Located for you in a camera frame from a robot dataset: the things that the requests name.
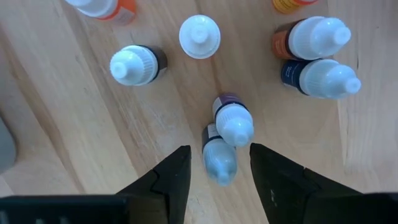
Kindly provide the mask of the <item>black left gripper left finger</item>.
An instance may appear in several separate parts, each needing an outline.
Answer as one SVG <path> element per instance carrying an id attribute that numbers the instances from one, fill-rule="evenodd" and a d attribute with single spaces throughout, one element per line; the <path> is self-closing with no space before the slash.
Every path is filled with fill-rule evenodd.
<path id="1" fill-rule="evenodd" d="M 192 152 L 181 146 L 116 194 L 1 198 L 1 223 L 183 223 Z"/>

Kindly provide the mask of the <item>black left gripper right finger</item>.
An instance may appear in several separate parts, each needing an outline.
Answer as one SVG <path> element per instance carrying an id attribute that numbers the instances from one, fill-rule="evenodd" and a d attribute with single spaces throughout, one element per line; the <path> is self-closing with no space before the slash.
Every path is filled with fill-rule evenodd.
<path id="1" fill-rule="evenodd" d="M 397 224 L 395 192 L 358 192 L 262 144 L 250 145 L 250 158 L 269 223 Z"/>

